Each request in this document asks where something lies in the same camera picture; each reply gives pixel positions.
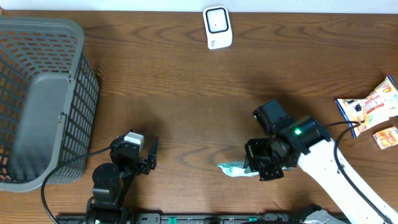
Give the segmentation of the light teal snack packet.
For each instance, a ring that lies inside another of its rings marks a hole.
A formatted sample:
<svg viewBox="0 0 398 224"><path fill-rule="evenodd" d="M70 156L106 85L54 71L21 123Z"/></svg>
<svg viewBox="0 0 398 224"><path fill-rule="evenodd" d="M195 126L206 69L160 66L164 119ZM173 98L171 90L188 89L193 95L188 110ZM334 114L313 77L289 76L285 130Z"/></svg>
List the light teal snack packet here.
<svg viewBox="0 0 398 224"><path fill-rule="evenodd" d="M244 168L244 162L225 162L217 165L221 171L228 177L255 177L259 173L250 169Z"/></svg>

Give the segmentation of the yellow snack bag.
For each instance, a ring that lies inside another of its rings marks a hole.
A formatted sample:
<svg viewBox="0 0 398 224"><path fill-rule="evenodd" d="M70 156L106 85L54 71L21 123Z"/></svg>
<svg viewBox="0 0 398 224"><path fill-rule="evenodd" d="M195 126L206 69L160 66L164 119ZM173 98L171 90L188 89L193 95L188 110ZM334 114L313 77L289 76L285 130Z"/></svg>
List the yellow snack bag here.
<svg viewBox="0 0 398 224"><path fill-rule="evenodd" d="M354 138L391 117L397 117L397 86L391 75L363 99L337 99L335 103L345 121L353 121L349 127Z"/></svg>

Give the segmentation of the orange tissue box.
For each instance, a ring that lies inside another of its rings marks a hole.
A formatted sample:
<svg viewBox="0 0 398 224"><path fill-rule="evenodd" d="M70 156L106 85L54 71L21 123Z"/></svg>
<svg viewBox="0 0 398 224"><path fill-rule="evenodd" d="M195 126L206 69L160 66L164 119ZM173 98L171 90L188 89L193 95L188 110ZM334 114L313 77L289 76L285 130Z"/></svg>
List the orange tissue box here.
<svg viewBox="0 0 398 224"><path fill-rule="evenodd" d="M381 150L387 149L398 144L397 128L395 126L383 129L373 134L378 147Z"/></svg>

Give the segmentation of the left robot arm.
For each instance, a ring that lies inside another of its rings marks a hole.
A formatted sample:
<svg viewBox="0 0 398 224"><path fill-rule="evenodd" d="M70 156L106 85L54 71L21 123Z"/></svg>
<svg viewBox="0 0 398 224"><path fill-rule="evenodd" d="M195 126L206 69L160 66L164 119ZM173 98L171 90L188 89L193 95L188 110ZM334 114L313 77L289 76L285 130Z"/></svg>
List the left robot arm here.
<svg viewBox="0 0 398 224"><path fill-rule="evenodd" d="M101 164L93 172L93 203L88 204L83 224L136 222L135 215L123 205L124 198L138 175L147 175L156 168L158 143L156 138L146 159L139 156L137 143L122 137L111 143L112 162Z"/></svg>

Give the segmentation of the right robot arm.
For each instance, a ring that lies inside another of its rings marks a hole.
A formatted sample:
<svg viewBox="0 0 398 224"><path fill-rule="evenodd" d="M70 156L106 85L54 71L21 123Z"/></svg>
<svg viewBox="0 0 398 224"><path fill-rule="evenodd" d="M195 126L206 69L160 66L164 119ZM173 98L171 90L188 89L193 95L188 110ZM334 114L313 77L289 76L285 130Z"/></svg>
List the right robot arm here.
<svg viewBox="0 0 398 224"><path fill-rule="evenodd" d="M277 100L252 114L266 136L245 144L244 169L258 172L261 181L272 181L283 178L285 170L299 167L324 189L350 223L397 223L397 212L353 169L326 126L310 116L294 120Z"/></svg>

